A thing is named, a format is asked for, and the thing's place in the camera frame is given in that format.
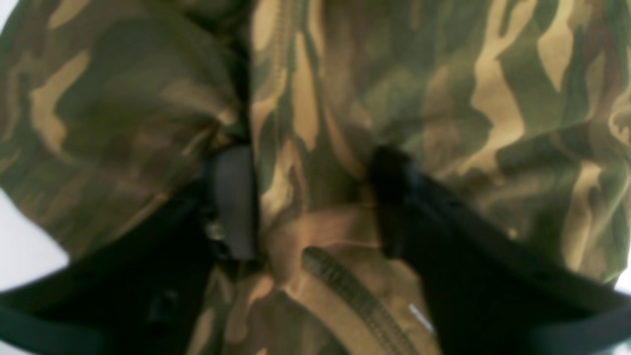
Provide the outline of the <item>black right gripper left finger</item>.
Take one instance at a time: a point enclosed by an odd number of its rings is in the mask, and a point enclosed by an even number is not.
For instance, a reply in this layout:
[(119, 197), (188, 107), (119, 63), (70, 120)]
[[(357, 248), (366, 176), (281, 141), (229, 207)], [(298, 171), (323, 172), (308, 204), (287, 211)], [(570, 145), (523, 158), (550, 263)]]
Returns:
[(198, 177), (126, 236), (1, 294), (1, 339), (36, 355), (182, 355), (218, 264), (257, 258), (252, 148)]

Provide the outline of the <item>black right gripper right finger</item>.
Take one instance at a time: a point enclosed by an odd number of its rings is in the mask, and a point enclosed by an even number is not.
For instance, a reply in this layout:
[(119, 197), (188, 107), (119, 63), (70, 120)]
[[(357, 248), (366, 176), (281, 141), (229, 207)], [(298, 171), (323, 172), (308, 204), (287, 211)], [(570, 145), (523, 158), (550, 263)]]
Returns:
[(510, 241), (405, 153), (370, 160), (383, 251), (404, 261), (445, 355), (612, 355), (630, 297)]

